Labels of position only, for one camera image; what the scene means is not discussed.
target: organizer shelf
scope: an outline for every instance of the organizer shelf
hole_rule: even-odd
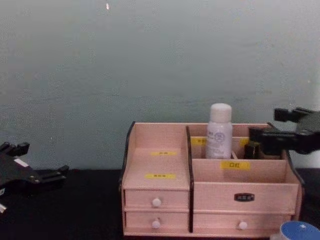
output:
[[[232,159],[205,159],[206,123],[132,123],[119,180],[124,236],[268,238],[298,220],[303,181],[290,155],[243,159],[249,127],[233,124]]]

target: black edge trim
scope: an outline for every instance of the black edge trim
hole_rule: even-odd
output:
[[[277,129],[272,123],[270,122],[267,122],[267,124],[272,127],[272,128],[275,128]],[[303,178],[300,176],[300,174],[298,173],[298,171],[296,170],[296,168],[294,167],[294,164],[292,163],[292,158],[290,156],[290,153],[289,153],[289,150],[286,150],[286,155],[288,156],[288,163],[289,163],[289,166],[291,168],[291,171],[293,172],[293,174],[296,176],[296,178],[299,180],[300,184],[301,184],[301,188],[302,188],[302,201],[301,201],[301,208],[300,208],[300,219],[302,218],[302,213],[303,213],[303,206],[304,206],[304,201],[305,201],[305,181],[303,180]]]
[[[267,124],[272,127],[272,128],[275,128],[277,129],[272,123],[270,122],[267,122]],[[290,156],[290,153],[288,150],[286,150],[286,154],[288,156],[288,162],[289,162],[289,166],[292,170],[292,172],[294,173],[294,175],[298,178],[299,182],[301,183],[302,187],[305,186],[305,181],[302,179],[302,177],[299,175],[299,173],[297,172],[297,170],[295,169],[293,163],[292,163],[292,159],[291,159],[291,156]]]
[[[134,128],[134,125],[136,124],[135,121],[133,121],[131,123],[131,126],[129,128],[128,133],[126,134],[126,139],[125,139],[125,150],[124,150],[124,156],[123,156],[123,163],[122,163],[122,169],[120,172],[120,177],[119,177],[119,182],[118,182],[118,191],[119,191],[119,203],[120,203],[120,231],[122,234],[124,234],[124,229],[123,229],[123,218],[122,218],[122,180],[126,171],[126,167],[127,167],[127,158],[128,158],[128,148],[129,148],[129,140],[130,140],[130,135],[132,132],[132,129]]]
[[[189,165],[189,175],[190,175],[190,196],[189,196],[189,232],[194,232],[194,192],[195,192],[195,179],[194,172],[192,168],[192,150],[191,150],[191,135],[190,129],[186,126],[186,137],[188,146],[188,165]]]

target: yellow label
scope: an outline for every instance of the yellow label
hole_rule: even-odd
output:
[[[176,156],[175,151],[152,151],[151,156]]]
[[[191,137],[191,144],[193,146],[205,146],[207,138],[205,136],[193,136]]]
[[[250,170],[248,161],[221,161],[221,169]]]
[[[242,138],[242,139],[240,139],[240,141],[239,141],[239,145],[240,145],[240,147],[244,147],[245,145],[247,145],[249,143],[249,138],[248,137],[244,137],[244,138]]]
[[[176,179],[175,174],[149,173],[144,176],[146,179]]]

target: white bottle cap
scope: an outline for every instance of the white bottle cap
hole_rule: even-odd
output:
[[[214,123],[231,122],[232,107],[225,103],[216,103],[211,106],[210,121]]]

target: white drawer knob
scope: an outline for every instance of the white drawer knob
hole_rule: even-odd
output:
[[[153,201],[152,201],[152,206],[154,206],[155,208],[160,207],[161,204],[162,204],[162,202],[161,202],[161,200],[160,200],[159,198],[155,198],[155,199],[153,199]]]
[[[160,226],[161,226],[160,220],[159,220],[159,218],[156,218],[156,219],[152,222],[152,228],[153,228],[153,229],[159,229]]]
[[[239,228],[241,230],[246,230],[248,228],[248,223],[246,223],[245,221],[240,222]]]

